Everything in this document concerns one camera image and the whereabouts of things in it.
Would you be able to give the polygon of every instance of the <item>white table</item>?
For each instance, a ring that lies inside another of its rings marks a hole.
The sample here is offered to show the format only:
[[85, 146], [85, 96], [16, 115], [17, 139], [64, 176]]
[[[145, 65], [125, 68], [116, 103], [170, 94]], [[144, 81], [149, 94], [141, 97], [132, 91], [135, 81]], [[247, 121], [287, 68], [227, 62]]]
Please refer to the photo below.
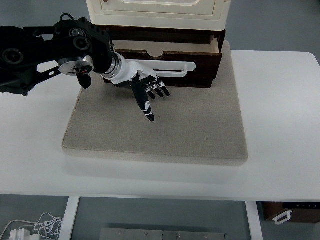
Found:
[[0, 194], [73, 196], [72, 206], [84, 196], [235, 200], [247, 207], [319, 202], [317, 60], [305, 52], [234, 50], [232, 59], [249, 153], [242, 166], [67, 156], [61, 144], [80, 86], [60, 75], [28, 97], [0, 94]]

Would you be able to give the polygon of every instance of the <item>white cabinet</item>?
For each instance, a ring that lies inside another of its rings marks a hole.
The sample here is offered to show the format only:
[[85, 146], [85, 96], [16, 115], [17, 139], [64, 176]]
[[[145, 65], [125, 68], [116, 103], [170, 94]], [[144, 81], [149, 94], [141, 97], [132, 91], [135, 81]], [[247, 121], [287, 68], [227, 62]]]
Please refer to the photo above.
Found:
[[96, 25], [225, 29], [231, 0], [87, 0]]

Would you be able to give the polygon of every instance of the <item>white robotic hand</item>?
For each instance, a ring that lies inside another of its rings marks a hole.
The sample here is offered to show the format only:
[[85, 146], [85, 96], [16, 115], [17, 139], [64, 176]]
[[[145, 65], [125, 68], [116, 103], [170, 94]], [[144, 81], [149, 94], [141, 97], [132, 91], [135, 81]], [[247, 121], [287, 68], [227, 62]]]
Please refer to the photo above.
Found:
[[101, 75], [110, 80], [116, 87], [131, 88], [140, 109], [151, 122], [155, 120], [155, 116], [152, 112], [148, 95], [152, 99], [156, 99], [152, 92], [154, 90], [161, 98], [164, 97], [164, 94], [170, 96], [167, 87], [158, 78], [153, 69], [134, 60], [126, 60], [116, 52], [112, 53], [110, 69]]

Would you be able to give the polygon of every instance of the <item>metal plate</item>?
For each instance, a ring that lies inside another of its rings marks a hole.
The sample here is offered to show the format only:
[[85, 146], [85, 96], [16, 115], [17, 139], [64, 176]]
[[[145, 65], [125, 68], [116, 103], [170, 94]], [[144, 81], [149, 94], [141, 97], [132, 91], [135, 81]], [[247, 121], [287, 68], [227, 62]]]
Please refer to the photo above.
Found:
[[224, 233], [102, 228], [100, 240], [225, 240]]

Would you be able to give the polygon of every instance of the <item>cabinet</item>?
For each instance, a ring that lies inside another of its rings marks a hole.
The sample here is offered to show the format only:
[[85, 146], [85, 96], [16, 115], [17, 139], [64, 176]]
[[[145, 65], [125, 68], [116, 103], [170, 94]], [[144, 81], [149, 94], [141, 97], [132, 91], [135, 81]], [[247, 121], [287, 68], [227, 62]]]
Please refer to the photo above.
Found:
[[231, 0], [87, 0], [96, 25], [223, 31]]
[[210, 88], [220, 66], [231, 0], [87, 0], [90, 20], [110, 29], [126, 59], [195, 63], [167, 86]]

